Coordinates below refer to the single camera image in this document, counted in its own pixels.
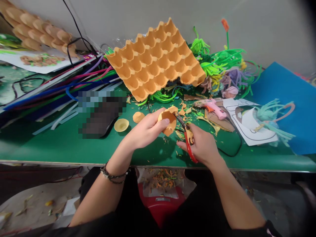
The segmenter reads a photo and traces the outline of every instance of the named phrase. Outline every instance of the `blue foam sheet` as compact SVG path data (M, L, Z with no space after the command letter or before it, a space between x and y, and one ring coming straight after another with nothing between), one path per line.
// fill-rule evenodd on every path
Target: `blue foam sheet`
M316 153L316 88L277 62L272 63L251 86L254 102L264 105L275 98L291 101L295 110L278 122L281 130L296 135L289 145L298 155Z

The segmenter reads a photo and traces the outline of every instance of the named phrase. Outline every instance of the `dark clothing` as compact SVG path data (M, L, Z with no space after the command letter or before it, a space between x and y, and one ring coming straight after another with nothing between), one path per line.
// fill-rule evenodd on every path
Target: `dark clothing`
M94 167L82 179L82 201L100 173ZM144 207L138 192L135 169L127 175L122 196L115 212L75 227L49 231L43 236L281 236L270 221L251 230L232 230L226 220L214 178L210 171L186 170L185 175L197 186L170 216L162 229Z

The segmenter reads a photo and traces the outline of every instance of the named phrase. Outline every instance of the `hot glue gun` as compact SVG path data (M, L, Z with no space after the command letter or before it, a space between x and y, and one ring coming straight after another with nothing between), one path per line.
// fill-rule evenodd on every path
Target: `hot glue gun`
M194 103L196 107L205 107L208 112L214 111L219 120L227 117L227 114L216 105L215 99L198 100Z

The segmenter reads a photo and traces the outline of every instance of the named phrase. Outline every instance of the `red scissors handle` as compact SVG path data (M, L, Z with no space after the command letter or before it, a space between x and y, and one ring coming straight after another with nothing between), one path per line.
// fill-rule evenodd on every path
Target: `red scissors handle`
M188 149L188 153L189 153L191 160L194 163L198 163L198 160L194 157L194 155L191 151L191 145L190 145L190 141L188 140L187 132L184 132L184 137L185 137L185 143L187 144L187 149Z

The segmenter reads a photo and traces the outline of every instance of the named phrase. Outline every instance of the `bracelet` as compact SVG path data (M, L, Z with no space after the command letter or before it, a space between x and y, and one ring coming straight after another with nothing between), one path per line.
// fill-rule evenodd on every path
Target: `bracelet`
M115 175L110 175L109 172L107 172L107 170L106 170L106 165L107 165L107 164L108 164L108 162L107 162L103 167L100 168L101 173L102 173L105 177L107 177L107 178L108 178L112 183L114 183L114 184L122 184L122 183L124 183L124 180L121 181L121 182L116 182L116 181L114 181L114 180L112 180L112 179L121 178L121 177L123 177L124 175L127 175L127 174L131 171L131 168L128 168L128 170L127 170L124 174L115 176Z

